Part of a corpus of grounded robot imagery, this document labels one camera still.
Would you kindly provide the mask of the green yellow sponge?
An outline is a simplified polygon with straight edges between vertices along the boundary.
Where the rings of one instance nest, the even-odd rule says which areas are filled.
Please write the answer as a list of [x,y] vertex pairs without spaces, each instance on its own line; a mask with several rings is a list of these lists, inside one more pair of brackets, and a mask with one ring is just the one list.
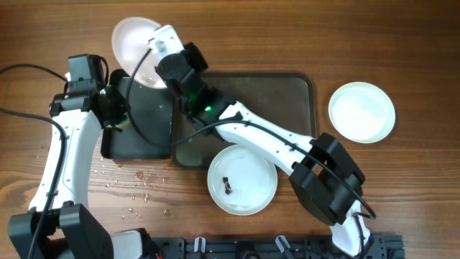
[[123,117],[121,118],[121,120],[115,124],[115,127],[117,129],[123,130],[129,127],[130,125],[131,125],[131,122],[129,120],[129,116],[127,115],[127,113],[125,113]]

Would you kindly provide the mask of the white plate top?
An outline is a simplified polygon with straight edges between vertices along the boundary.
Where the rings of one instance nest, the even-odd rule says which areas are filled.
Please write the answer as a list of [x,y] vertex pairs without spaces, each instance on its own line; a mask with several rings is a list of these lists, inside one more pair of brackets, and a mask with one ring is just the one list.
[[[112,49],[121,68],[131,76],[144,54],[150,50],[148,40],[161,25],[144,17],[128,17],[121,20],[114,28],[111,36]],[[155,72],[159,63],[156,55],[150,53],[142,62],[134,80],[143,86],[155,89],[166,88]]]

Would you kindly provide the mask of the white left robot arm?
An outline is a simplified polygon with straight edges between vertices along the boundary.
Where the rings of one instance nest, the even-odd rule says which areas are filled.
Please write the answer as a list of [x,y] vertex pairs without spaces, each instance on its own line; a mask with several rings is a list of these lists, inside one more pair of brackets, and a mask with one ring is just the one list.
[[89,212],[88,183],[103,129],[122,131],[129,109],[108,85],[99,55],[68,59],[65,87],[52,100],[52,141],[40,186],[26,213],[11,217],[8,235],[21,258],[148,258],[158,247],[144,229],[109,234]]

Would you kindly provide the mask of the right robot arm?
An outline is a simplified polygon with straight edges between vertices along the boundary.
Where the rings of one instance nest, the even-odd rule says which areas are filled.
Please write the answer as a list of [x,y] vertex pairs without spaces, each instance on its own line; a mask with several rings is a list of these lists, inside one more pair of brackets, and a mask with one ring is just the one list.
[[255,151],[289,176],[295,195],[331,228],[332,242],[350,257],[363,258],[374,211],[362,198],[365,177],[332,135],[314,138],[283,129],[201,79],[208,64],[193,44],[161,47],[155,71],[198,132]]

